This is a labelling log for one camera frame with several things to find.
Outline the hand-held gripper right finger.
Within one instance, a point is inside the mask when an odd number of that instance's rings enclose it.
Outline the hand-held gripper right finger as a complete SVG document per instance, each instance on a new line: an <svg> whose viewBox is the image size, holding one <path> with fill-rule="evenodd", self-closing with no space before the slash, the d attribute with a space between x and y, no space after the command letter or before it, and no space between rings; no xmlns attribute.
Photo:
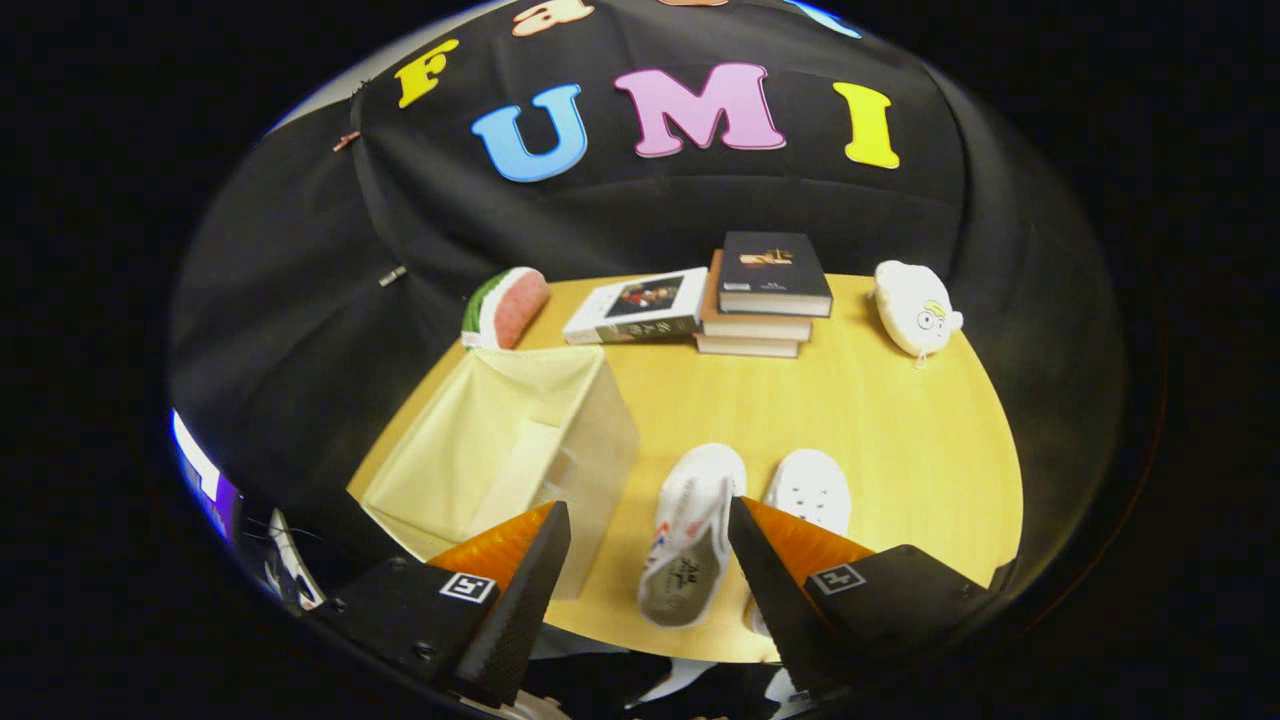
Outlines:
<svg viewBox="0 0 1280 720"><path fill-rule="evenodd" d="M782 664L817 700L923 669L998 603L916 546L873 552L751 498L732 500L728 536Z"/></svg>

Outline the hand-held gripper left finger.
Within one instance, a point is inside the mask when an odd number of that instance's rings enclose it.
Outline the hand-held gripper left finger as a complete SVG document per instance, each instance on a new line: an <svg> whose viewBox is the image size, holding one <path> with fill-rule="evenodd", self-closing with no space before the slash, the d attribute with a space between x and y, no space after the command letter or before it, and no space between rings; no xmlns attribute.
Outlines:
<svg viewBox="0 0 1280 720"><path fill-rule="evenodd" d="M421 562L392 556L320 607L320 632L433 694L513 705L572 541L563 500Z"/></svg>

